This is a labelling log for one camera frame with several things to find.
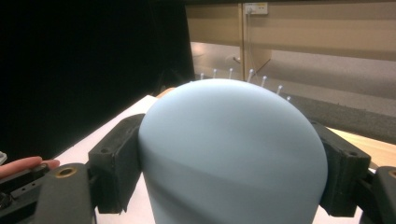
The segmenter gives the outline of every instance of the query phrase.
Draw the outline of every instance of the pin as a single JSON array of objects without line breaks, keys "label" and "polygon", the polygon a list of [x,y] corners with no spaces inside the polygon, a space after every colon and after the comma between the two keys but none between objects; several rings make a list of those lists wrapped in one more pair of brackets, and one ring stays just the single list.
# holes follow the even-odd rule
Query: pin
[{"label": "pin", "polygon": [[277,87],[277,91],[276,91],[276,94],[277,94],[277,95],[280,94],[280,91],[282,90],[282,88],[283,88],[282,85],[279,85],[279,86]]},{"label": "pin", "polygon": [[267,76],[262,77],[262,87],[264,87],[265,80],[267,80]]},{"label": "pin", "polygon": [[250,69],[250,70],[248,71],[247,82],[250,82],[251,78],[253,77],[253,73],[254,73],[254,70],[253,70],[253,69]]},{"label": "pin", "polygon": [[231,79],[232,76],[233,76],[233,69],[230,68],[230,76],[228,78]]}]

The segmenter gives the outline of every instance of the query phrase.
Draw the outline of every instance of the dark background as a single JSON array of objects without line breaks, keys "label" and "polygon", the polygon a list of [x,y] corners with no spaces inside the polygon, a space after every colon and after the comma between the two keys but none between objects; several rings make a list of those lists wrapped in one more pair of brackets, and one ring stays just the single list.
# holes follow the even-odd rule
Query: dark background
[{"label": "dark background", "polygon": [[0,150],[8,161],[52,158],[143,96],[193,79],[184,6],[2,2],[0,74]]}]

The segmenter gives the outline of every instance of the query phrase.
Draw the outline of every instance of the finger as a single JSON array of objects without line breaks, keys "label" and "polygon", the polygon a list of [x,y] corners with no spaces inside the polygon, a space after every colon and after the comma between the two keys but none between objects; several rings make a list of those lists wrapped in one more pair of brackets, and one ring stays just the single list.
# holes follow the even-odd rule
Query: finger
[{"label": "finger", "polygon": [[46,163],[50,169],[54,169],[61,164],[58,160],[42,161],[41,163]]},{"label": "finger", "polygon": [[0,179],[39,165],[41,157],[29,157],[0,166]]}]

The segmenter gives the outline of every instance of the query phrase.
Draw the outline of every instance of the table surface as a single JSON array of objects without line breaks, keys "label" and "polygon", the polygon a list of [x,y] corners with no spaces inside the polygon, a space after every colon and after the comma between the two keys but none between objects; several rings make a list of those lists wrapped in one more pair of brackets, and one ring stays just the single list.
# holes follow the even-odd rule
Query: table surface
[{"label": "table surface", "polygon": [[[171,91],[168,89],[158,97],[164,96],[166,93]],[[146,113],[149,108],[158,100],[156,97],[146,96],[139,102],[135,103],[113,120],[109,121],[101,128],[75,144],[73,147],[66,150],[65,153],[60,155],[58,158],[61,164],[67,164],[71,162],[86,163],[88,161],[88,152],[122,119],[132,116],[134,114]],[[368,139],[365,137],[357,136],[351,133],[343,133],[341,131],[332,130],[340,136],[344,137],[347,141],[353,145],[361,148],[373,157],[373,162],[376,165],[392,165],[396,166],[396,146],[378,142],[374,139]],[[326,212],[319,207],[317,215],[314,219],[314,224],[319,223],[334,223],[334,224],[355,224],[359,223],[359,216],[361,210],[358,208],[355,217],[329,217]],[[132,196],[127,213],[121,213],[120,215],[97,215],[98,223],[142,223],[150,224],[155,223],[154,216],[152,214],[151,205],[149,203],[149,194],[146,189],[144,177],[141,175],[134,195]]]}]

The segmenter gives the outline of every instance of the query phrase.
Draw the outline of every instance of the light blue mannequin head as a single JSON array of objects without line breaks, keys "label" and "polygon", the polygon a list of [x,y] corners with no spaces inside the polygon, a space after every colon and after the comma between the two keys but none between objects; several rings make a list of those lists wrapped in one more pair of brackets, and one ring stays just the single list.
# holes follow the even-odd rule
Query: light blue mannequin head
[{"label": "light blue mannequin head", "polygon": [[229,79],[166,94],[139,131],[156,223],[312,223],[323,146],[293,105]]}]

